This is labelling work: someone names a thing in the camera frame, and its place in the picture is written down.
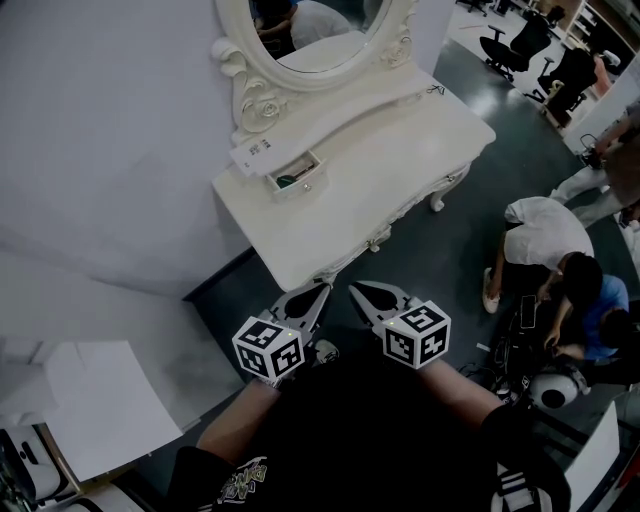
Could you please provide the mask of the white box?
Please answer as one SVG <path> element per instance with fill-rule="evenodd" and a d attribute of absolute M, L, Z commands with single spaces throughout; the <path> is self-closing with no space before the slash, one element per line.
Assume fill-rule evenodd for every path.
<path fill-rule="evenodd" d="M 57 403 L 45 423 L 80 482 L 182 435 L 126 341 L 63 342 L 45 371 Z"/>

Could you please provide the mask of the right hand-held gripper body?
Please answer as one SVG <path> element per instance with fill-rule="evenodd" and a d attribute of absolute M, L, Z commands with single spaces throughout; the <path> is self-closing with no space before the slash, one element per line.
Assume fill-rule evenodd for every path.
<path fill-rule="evenodd" d="M 373 332 L 382 340 L 385 356 L 421 369 L 448 352 L 450 317 L 435 302 L 427 301 L 384 320 Z"/>

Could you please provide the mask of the white ornate oval mirror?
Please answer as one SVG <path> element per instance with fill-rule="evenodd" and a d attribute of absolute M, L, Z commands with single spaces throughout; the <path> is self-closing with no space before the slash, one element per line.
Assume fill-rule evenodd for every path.
<path fill-rule="evenodd" d="M 232 81 L 235 145 L 264 133 L 297 107 L 346 90 L 367 74 L 387 72 L 410 61 L 410 17 L 418 0 L 382 0 L 370 29 L 352 31 L 308 45 L 293 56 L 312 60 L 335 55 L 326 69 L 287 67 L 274 59 L 250 17 L 248 0 L 215 0 L 225 36 L 212 46 L 220 71 Z"/>

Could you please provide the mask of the white dressing table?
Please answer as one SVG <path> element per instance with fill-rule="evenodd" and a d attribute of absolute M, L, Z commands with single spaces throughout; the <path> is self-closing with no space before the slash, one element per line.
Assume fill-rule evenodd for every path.
<path fill-rule="evenodd" d="M 421 201 L 442 209 L 444 195 L 494 142 L 495 132 L 450 91 L 426 93 L 441 85 L 432 76 L 411 66 L 400 73 L 397 93 L 366 94 L 371 110 L 362 101 L 338 109 L 319 102 L 259 135 L 279 144 L 274 171 L 306 151 L 326 160 L 311 192 L 277 203 L 267 174 L 244 176 L 233 160 L 215 178 L 217 195 L 282 290 L 334 280 L 377 251 Z"/>

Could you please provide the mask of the person's right forearm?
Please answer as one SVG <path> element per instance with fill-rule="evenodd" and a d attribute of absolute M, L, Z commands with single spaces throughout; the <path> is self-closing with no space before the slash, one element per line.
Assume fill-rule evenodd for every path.
<path fill-rule="evenodd" d="M 502 402 L 490 391 L 438 359 L 417 371 L 431 395 L 468 427 L 479 429 Z"/>

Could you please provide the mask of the white round device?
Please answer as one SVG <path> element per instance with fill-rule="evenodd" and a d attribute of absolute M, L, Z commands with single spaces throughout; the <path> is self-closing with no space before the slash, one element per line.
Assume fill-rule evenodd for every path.
<path fill-rule="evenodd" d="M 528 388 L 532 404 L 545 410 L 557 410 L 590 393 L 584 375 L 575 367 L 565 366 L 536 375 Z"/>

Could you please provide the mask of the small white drawer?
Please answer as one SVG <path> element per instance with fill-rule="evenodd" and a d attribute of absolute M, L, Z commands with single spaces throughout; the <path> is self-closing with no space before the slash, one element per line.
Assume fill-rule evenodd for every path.
<path fill-rule="evenodd" d="M 285 189 L 276 184 L 276 179 L 281 175 L 294 175 L 310 162 L 316 162 L 316 167 L 311 172 L 298 178 L 296 183 Z M 300 157 L 283 167 L 267 174 L 264 177 L 267 188 L 271 191 L 272 199 L 277 203 L 293 199 L 307 192 L 311 192 L 318 180 L 322 180 L 326 173 L 326 160 L 318 157 L 313 151 L 306 151 Z"/>

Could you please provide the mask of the white paper label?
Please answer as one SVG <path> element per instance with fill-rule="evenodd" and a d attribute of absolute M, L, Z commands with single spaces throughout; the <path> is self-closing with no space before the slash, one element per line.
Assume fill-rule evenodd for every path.
<path fill-rule="evenodd" d="M 276 169 L 280 148 L 271 138 L 259 136 L 232 149 L 230 156 L 244 176 L 264 176 Z"/>

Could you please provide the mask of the person's left forearm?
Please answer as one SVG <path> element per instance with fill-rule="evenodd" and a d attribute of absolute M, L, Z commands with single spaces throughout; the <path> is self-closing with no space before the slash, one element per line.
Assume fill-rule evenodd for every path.
<path fill-rule="evenodd" d="M 197 448 L 237 464 L 280 396 L 273 386 L 252 380 L 204 430 Z"/>

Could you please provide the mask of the white boxy appliance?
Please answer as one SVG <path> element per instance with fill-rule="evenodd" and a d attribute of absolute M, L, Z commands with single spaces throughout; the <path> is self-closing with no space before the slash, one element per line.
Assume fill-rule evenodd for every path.
<path fill-rule="evenodd" d="M 31 503 L 52 499 L 68 487 L 67 478 L 35 426 L 0 429 L 0 459 Z"/>
<path fill-rule="evenodd" d="M 75 499 L 63 512 L 152 512 L 129 491 L 108 484 Z"/>

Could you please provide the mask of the black office chair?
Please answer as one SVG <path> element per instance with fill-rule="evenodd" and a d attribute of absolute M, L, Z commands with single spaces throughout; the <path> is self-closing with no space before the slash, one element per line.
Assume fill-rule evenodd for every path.
<path fill-rule="evenodd" d="M 551 109 L 573 111 L 584 91 L 597 81 L 593 56 L 581 48 L 567 49 L 554 70 L 549 73 L 543 70 L 538 77 L 539 85 L 547 93 L 554 81 L 562 86 L 550 101 Z"/>
<path fill-rule="evenodd" d="M 479 38 L 480 46 L 487 55 L 485 63 L 509 82 L 514 81 L 515 73 L 528 71 L 531 59 L 551 44 L 549 23 L 545 16 L 536 12 L 531 13 L 510 44 L 500 41 L 503 30 L 495 26 L 489 28 L 494 31 L 494 37 Z"/>

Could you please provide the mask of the person's white shoe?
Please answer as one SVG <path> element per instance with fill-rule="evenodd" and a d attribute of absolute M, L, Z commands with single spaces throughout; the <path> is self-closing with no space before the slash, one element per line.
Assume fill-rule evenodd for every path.
<path fill-rule="evenodd" d="M 314 345 L 315 359 L 313 366 L 336 361 L 340 357 L 338 348 L 328 340 L 320 339 Z"/>

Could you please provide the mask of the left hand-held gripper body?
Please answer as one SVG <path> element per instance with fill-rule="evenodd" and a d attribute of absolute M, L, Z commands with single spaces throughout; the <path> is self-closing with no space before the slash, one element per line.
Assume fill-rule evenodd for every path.
<path fill-rule="evenodd" d="M 250 316 L 232 338 L 240 367 L 269 384 L 293 380 L 312 366 L 316 323 L 309 316 L 279 319 L 269 310 Z"/>

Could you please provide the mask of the person's black shirt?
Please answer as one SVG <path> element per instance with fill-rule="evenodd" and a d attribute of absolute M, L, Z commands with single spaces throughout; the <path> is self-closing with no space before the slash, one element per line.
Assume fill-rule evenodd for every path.
<path fill-rule="evenodd" d="M 180 449 L 163 512 L 569 512 L 562 469 L 504 403 L 479 429 L 365 350 L 281 393 L 237 464 Z"/>

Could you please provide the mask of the white flat panel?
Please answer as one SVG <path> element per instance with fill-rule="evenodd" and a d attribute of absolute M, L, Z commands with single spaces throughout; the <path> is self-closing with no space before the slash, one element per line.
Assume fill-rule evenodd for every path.
<path fill-rule="evenodd" d="M 600 485 L 620 453 L 616 404 L 611 402 L 592 435 L 565 471 L 576 512 Z"/>

